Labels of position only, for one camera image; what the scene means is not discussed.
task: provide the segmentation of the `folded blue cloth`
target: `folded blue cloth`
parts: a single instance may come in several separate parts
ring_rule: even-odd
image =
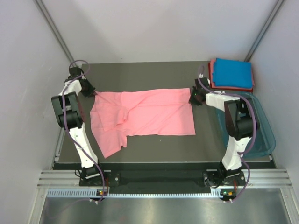
[[[252,88],[251,63],[217,58],[213,82],[215,86]]]

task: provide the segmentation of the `translucent blue tray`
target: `translucent blue tray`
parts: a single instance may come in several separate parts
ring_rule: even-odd
[[[244,155],[244,158],[256,158],[256,157],[269,155],[275,149],[276,141],[260,102],[252,93],[248,93],[248,92],[234,92],[234,93],[252,98],[258,119],[260,121],[260,128],[256,133],[256,141],[254,143],[254,146],[249,153]],[[224,112],[216,109],[216,115],[218,118],[218,122],[220,124],[220,128],[222,130],[222,138],[223,138],[224,145],[225,147],[227,147],[228,133],[225,128]]]

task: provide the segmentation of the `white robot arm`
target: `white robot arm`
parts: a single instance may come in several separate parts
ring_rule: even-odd
[[[200,78],[201,83],[209,88],[209,80]],[[225,113],[226,130],[229,134],[228,146],[223,159],[218,168],[219,179],[226,179],[237,176],[241,172],[241,157],[253,134],[253,120],[250,111],[244,100],[239,97],[222,95],[224,92],[215,91],[210,93],[201,87],[199,81],[195,80],[196,86],[189,102],[195,105],[202,105],[203,102],[208,106],[215,107]],[[250,102],[253,112],[256,112],[251,98]],[[256,126],[259,128],[259,121],[256,119]]]
[[[221,92],[216,92],[218,94],[214,93],[208,93],[206,94],[206,105],[207,106],[213,106],[219,110],[225,111],[225,102],[227,101],[239,101],[239,97],[231,97],[231,96],[224,96],[221,95]],[[235,137],[229,136],[228,137],[228,146],[226,149],[226,153],[221,160],[224,168],[226,170],[238,170],[241,167],[241,158],[239,153],[243,153],[245,151],[245,148],[249,141],[251,140],[251,137],[244,137],[239,140],[237,140]]]
[[[51,101],[58,124],[62,128],[65,128],[62,108],[62,93],[66,89],[64,97],[66,103],[67,126],[70,130],[70,136],[82,147],[80,148],[75,144],[81,159],[82,178],[90,179],[100,175],[93,162],[98,162],[98,157],[93,152],[85,132],[84,112],[78,100],[78,94],[81,92],[86,97],[91,96],[94,93],[95,88],[93,88],[84,77],[71,82],[71,80],[75,77],[81,75],[81,72],[82,70],[78,67],[70,68],[70,76],[64,83],[64,89],[58,96],[52,97]],[[93,161],[88,158],[85,153],[83,153],[82,149],[84,149],[86,154]]]

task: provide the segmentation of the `pink shirt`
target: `pink shirt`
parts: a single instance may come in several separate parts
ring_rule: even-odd
[[[97,92],[91,130],[105,158],[127,147],[127,136],[195,135],[190,89]]]

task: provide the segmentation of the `metal floor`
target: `metal floor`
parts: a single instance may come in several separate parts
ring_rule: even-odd
[[[144,91],[162,88],[186,88],[195,85],[198,67],[208,62],[154,62],[91,64],[87,75],[97,91]],[[85,110],[85,129],[91,147],[100,163],[105,162],[219,162],[224,154],[221,130],[215,109],[194,106],[195,136],[133,136],[128,146],[105,159],[90,129],[89,112],[94,98],[79,100]],[[268,156],[254,161],[270,161]],[[71,140],[65,136],[59,163],[79,163],[80,158]]]
[[[50,216],[56,216],[76,198],[47,198]],[[107,198],[99,205],[82,201],[55,219],[40,224],[290,224],[279,189],[247,189],[233,204],[218,198]]]

